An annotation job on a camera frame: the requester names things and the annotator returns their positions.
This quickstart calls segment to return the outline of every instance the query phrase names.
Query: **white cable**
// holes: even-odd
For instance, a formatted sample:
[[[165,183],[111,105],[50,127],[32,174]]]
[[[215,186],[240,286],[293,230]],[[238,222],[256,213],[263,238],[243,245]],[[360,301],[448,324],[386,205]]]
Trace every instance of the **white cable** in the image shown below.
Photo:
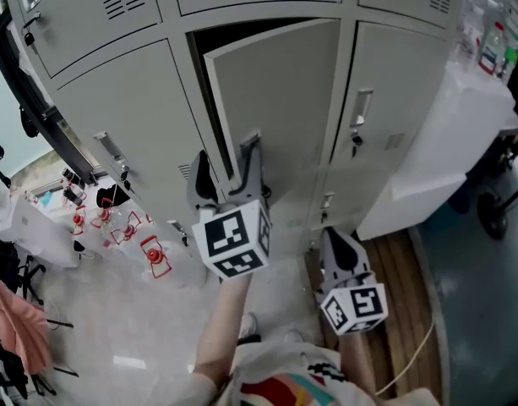
[[[433,328],[435,327],[435,319],[432,317],[431,319],[431,326],[429,327],[429,330],[428,330],[428,333],[426,334],[426,337],[424,337],[424,339],[422,340],[422,342],[420,343],[420,346],[418,346],[418,349],[417,351],[414,353],[414,355],[412,356],[411,360],[409,361],[409,364],[406,365],[406,367],[401,371],[401,373],[399,375],[397,375],[393,381],[391,381],[388,385],[386,385],[384,388],[378,390],[375,395],[378,396],[380,394],[382,394],[384,391],[386,391],[388,388],[390,388],[392,385],[394,385],[397,381],[400,380],[400,378],[405,375],[405,373],[407,372],[407,370],[409,370],[409,368],[411,367],[411,365],[414,363],[414,361],[416,360],[418,354],[420,353],[420,351],[422,350],[422,348],[424,347],[424,344],[426,344],[426,342],[428,341],[428,338],[429,336],[431,335],[431,333],[433,332]]]
[[[47,289],[48,289],[48,287],[46,285],[47,285],[47,282],[48,282],[48,273],[49,272],[50,272],[50,270],[45,272],[45,287],[44,287],[44,290],[43,290],[43,294],[45,294],[48,297],[48,300],[54,306],[54,310],[56,310],[56,314],[57,314],[57,321],[62,321],[62,319],[61,319],[61,317],[59,315],[59,311],[57,310],[56,304],[54,304],[54,301],[52,300],[52,298],[50,296],[48,296],[48,293],[46,292]],[[56,325],[56,327],[52,327],[52,326],[50,326],[50,323],[49,323],[48,327],[51,329],[51,331],[56,331],[60,326]]]

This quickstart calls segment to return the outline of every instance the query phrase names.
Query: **wooden floor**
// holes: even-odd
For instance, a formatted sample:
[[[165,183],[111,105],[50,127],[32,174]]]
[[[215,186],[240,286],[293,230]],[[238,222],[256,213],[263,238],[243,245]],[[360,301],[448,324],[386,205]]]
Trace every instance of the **wooden floor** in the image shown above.
[[[390,311],[384,323],[365,334],[377,388],[381,389],[409,363],[431,326],[432,314],[420,266],[406,231],[365,241],[363,246],[378,283],[386,286]],[[317,251],[308,254],[306,264],[315,290],[322,282]],[[322,313],[320,319],[325,343],[333,347],[335,334]],[[397,397],[419,387],[428,388],[442,403],[439,349],[434,331],[405,375],[380,397]]]

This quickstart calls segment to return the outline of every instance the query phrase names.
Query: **locker lock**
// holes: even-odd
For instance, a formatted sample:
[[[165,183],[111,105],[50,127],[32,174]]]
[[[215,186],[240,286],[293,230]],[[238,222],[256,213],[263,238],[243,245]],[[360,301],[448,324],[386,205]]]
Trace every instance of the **locker lock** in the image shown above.
[[[37,22],[39,19],[41,19],[41,12],[35,12],[35,15],[33,15],[33,18],[30,19],[27,23],[24,24],[24,27],[22,27],[22,35],[24,35],[24,42],[27,47],[29,47],[33,42],[35,42],[35,37],[32,33],[30,33],[30,26]]]
[[[363,145],[363,138],[360,136],[356,129],[352,131],[351,140],[356,147],[360,147],[361,145]]]

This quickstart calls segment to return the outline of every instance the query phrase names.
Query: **plastic bottle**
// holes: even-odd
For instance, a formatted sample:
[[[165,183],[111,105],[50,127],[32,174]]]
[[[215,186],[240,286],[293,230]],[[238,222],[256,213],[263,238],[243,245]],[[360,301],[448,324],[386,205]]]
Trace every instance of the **plastic bottle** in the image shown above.
[[[476,66],[478,50],[484,32],[484,9],[473,6],[463,19],[462,30],[458,42],[456,61],[465,71]]]
[[[24,197],[32,205],[36,205],[37,203],[39,203],[39,199],[28,191],[24,191]]]
[[[140,243],[150,264],[151,276],[175,288],[202,288],[206,282],[206,266],[193,258],[182,245],[170,241],[159,241],[151,236]]]
[[[124,228],[112,230],[118,248],[131,260],[144,266],[142,278],[170,283],[175,288],[201,288],[206,268],[182,244],[174,243],[147,215],[131,211]]]
[[[69,188],[65,188],[63,190],[63,197],[65,197],[67,200],[72,201],[76,206],[82,205],[82,200],[76,196],[76,194]]]
[[[111,231],[124,229],[127,225],[127,217],[120,209],[112,206],[112,200],[110,199],[102,199],[101,206],[103,207],[97,210],[95,218],[90,221],[90,225],[100,229],[106,239],[113,241]]]
[[[508,84],[512,71],[518,63],[518,36],[514,38],[513,42],[514,43],[512,45],[508,45],[506,47],[503,62],[497,65],[497,69],[495,71],[495,75],[504,85]]]
[[[499,22],[496,22],[493,28],[486,36],[486,41],[483,44],[482,56],[478,66],[487,74],[492,75],[500,59],[503,56],[504,50],[504,28]]]
[[[70,183],[77,185],[80,189],[84,189],[86,187],[85,182],[80,178],[80,176],[76,173],[73,173],[68,168],[63,169],[62,175]]]
[[[78,185],[73,184],[66,178],[61,179],[60,183],[62,184],[64,189],[69,188],[71,190],[71,192],[74,195],[76,195],[76,197],[78,199],[81,200],[80,204],[82,204],[84,202],[84,200],[86,200],[86,193]]]
[[[94,251],[99,255],[108,256],[111,254],[115,244],[103,236],[99,228],[93,227],[86,220],[84,205],[76,208],[73,215],[73,224],[73,241],[79,242],[87,250]]]

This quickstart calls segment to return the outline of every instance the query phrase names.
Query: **chair leg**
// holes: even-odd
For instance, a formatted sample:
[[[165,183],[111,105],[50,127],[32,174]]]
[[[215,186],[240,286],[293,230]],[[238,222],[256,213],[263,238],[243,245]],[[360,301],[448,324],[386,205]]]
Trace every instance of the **chair leg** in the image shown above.
[[[37,265],[36,267],[33,268],[33,270],[31,270],[27,275],[24,275],[24,277],[26,277],[28,280],[31,280],[31,278],[33,278],[33,276],[37,273],[37,271],[39,271],[41,269],[41,271],[45,272],[46,271],[46,268],[43,266],[43,265]]]
[[[37,382],[39,382],[39,384],[40,384],[43,388],[45,388],[45,389],[46,389],[46,390],[47,390],[51,395],[53,395],[53,396],[57,395],[56,390],[55,390],[54,388],[52,388],[52,387],[50,386],[50,384],[49,384],[47,381],[43,381],[43,380],[42,380],[42,378],[41,378],[41,376],[39,376],[39,375],[33,375],[33,376],[31,377],[31,380],[33,381],[33,385],[35,386],[35,389],[36,389],[36,391],[39,393],[39,395],[40,395],[40,396],[44,396],[44,395],[45,395],[45,393],[42,393],[42,394],[41,394],[41,393],[39,392],[39,388],[38,388],[38,386],[37,386]]]
[[[35,390],[37,391],[37,394],[39,394],[40,396],[44,397],[45,396],[45,392],[41,391],[41,389],[37,386],[37,375],[32,375],[31,376],[31,381],[33,382],[33,386],[35,387]]]
[[[39,297],[37,296],[37,294],[35,293],[35,290],[31,287],[31,283],[28,282],[25,286],[22,286],[22,288],[28,288],[31,292],[31,297],[36,300],[39,305],[44,305],[45,304],[45,301],[43,301],[42,299],[39,299]]]
[[[22,276],[22,298],[28,299],[28,274],[30,272],[30,264],[26,262],[24,266],[24,275]]]
[[[53,325],[61,325],[66,326],[67,328],[74,328],[72,323],[65,323],[64,321],[53,321],[52,319],[46,319],[48,323],[52,323]]]
[[[60,371],[61,373],[65,373],[66,375],[71,375],[71,376],[74,376],[74,377],[79,377],[79,374],[76,371],[64,370],[64,369],[60,369],[59,367],[52,367],[52,368],[55,371]]]

